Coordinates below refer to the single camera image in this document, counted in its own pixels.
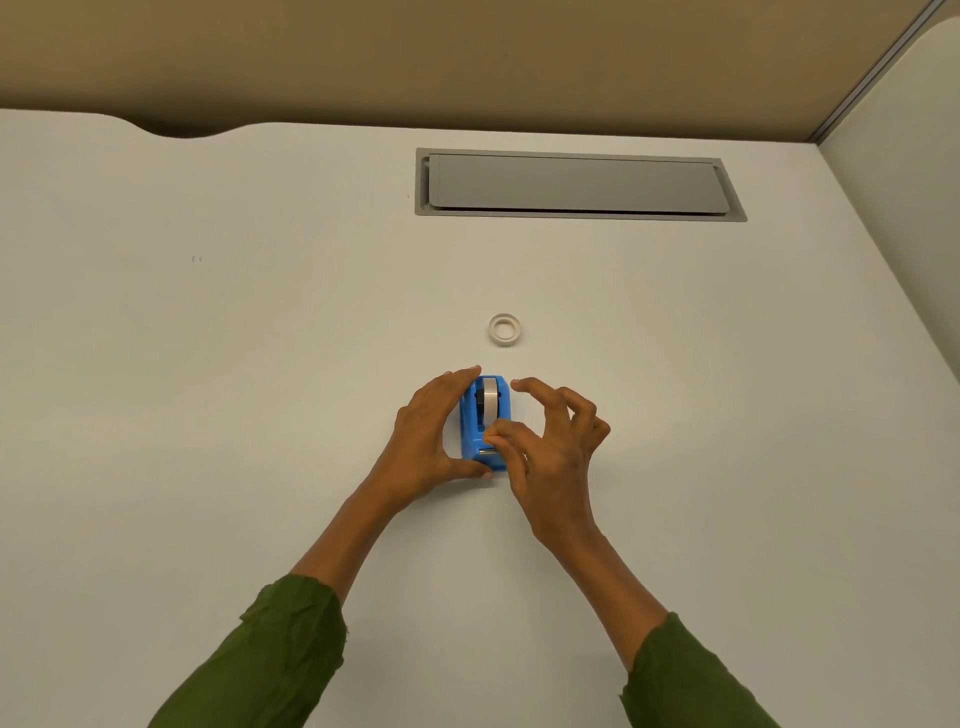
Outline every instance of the person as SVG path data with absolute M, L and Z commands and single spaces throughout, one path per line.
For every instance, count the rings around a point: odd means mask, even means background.
M 341 606 L 377 537 L 437 486 L 492 475 L 481 463 L 448 457 L 442 445 L 447 416 L 479 374 L 478 366 L 447 372 L 400 408 L 367 478 L 290 573 L 260 592 L 240 625 L 163 704 L 151 728 L 304 724 L 343 663 Z M 627 669 L 620 699 L 630 723 L 776 728 L 720 660 L 634 577 L 594 522 L 588 467 L 610 426 L 593 403 L 535 378 L 511 386 L 543 405 L 542 437 L 523 423 L 497 420 L 484 439 L 502 456 L 533 535 L 576 582 Z

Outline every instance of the green sleeve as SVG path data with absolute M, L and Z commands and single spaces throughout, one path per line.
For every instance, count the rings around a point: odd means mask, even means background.
M 302 726 L 344 661 L 340 600 L 308 576 L 264 587 L 210 659 L 163 704 L 150 728 Z
M 620 700 L 634 728 L 777 728 L 675 614 L 637 651 Z

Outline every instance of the white tape roll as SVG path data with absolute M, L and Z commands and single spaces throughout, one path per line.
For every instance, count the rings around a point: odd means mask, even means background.
M 496 328 L 500 326 L 512 328 L 513 333 L 508 336 L 497 333 Z M 498 313 L 490 319 L 487 334 L 490 336 L 490 340 L 498 347 L 511 347 L 516 343 L 516 340 L 520 338 L 520 321 L 516 316 L 511 316 L 509 313 Z
M 500 402 L 496 392 L 496 379 L 485 376 L 483 380 L 483 427 L 493 424 L 499 414 Z

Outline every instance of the tape roll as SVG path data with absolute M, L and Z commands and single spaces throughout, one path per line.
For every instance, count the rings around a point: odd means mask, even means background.
M 499 393 L 496 379 L 485 376 L 483 380 L 483 427 L 489 427 L 499 414 Z
M 498 326 L 511 327 L 514 332 L 509 336 L 501 336 L 496 332 Z M 498 347 L 511 347 L 516 343 L 516 340 L 520 338 L 520 321 L 516 316 L 511 316 L 509 313 L 498 313 L 490 319 L 490 325 L 487 326 L 487 334 L 490 336 L 490 340 Z

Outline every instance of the hand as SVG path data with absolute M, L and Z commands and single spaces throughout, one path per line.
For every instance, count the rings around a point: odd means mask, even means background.
M 394 434 L 361 489 L 378 493 L 398 511 L 448 480 L 491 477 L 483 463 L 444 452 L 446 418 L 478 376 L 479 366 L 447 372 L 417 390 L 396 413 Z
M 534 536 L 554 553 L 598 533 L 587 485 L 593 452 L 610 434 L 596 406 L 572 389 L 553 389 L 539 379 L 515 379 L 511 386 L 543 405 L 546 427 L 538 437 L 527 425 L 497 420 L 487 428 L 510 476 Z M 567 408 L 573 410 L 570 419 Z

